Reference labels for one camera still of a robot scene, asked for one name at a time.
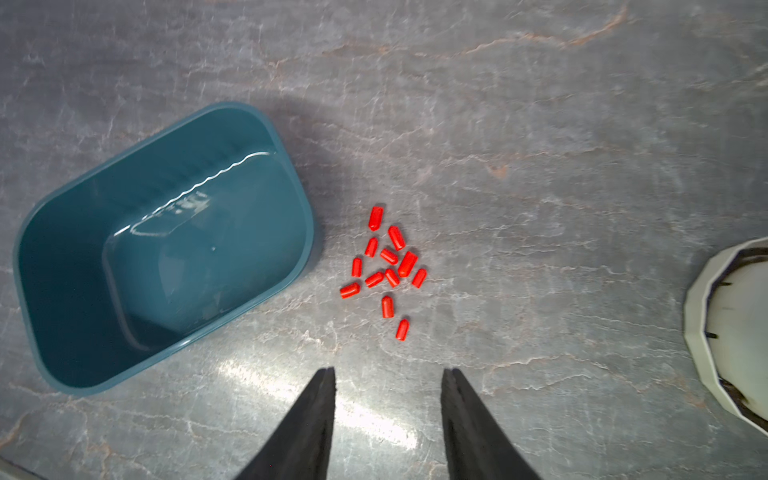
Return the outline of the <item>red protection sleeve eleventh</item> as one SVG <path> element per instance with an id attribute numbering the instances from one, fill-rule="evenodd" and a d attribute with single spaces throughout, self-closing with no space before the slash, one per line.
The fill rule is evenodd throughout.
<path id="1" fill-rule="evenodd" d="M 428 271 L 425 268 L 420 268 L 412 279 L 412 285 L 415 288 L 421 288 L 426 280 Z"/>

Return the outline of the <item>teal plastic storage box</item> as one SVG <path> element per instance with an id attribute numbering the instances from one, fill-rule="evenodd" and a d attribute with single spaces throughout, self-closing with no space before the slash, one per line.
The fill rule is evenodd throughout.
<path id="1" fill-rule="evenodd" d="M 42 377 L 103 392 L 304 276 L 322 248 L 273 123 L 207 106 L 40 201 L 13 268 Z"/>

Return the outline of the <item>red protection sleeve lone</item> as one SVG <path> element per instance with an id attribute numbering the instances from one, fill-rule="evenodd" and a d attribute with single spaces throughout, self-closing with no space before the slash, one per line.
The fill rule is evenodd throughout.
<path id="1" fill-rule="evenodd" d="M 409 332 L 410 328 L 410 321 L 407 318 L 404 318 L 400 321 L 395 338 L 399 341 L 405 341 Z"/>

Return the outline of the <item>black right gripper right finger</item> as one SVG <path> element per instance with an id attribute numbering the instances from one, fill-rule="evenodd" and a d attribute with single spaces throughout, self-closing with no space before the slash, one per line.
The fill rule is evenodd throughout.
<path id="1" fill-rule="evenodd" d="M 451 479 L 537 479 L 459 369 L 446 369 L 441 414 Z"/>

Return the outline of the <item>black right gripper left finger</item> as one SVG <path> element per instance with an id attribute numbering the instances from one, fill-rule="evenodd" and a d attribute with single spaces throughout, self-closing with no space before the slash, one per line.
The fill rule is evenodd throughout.
<path id="1" fill-rule="evenodd" d="M 332 367 L 318 370 L 239 479 L 325 479 L 335 414 Z"/>

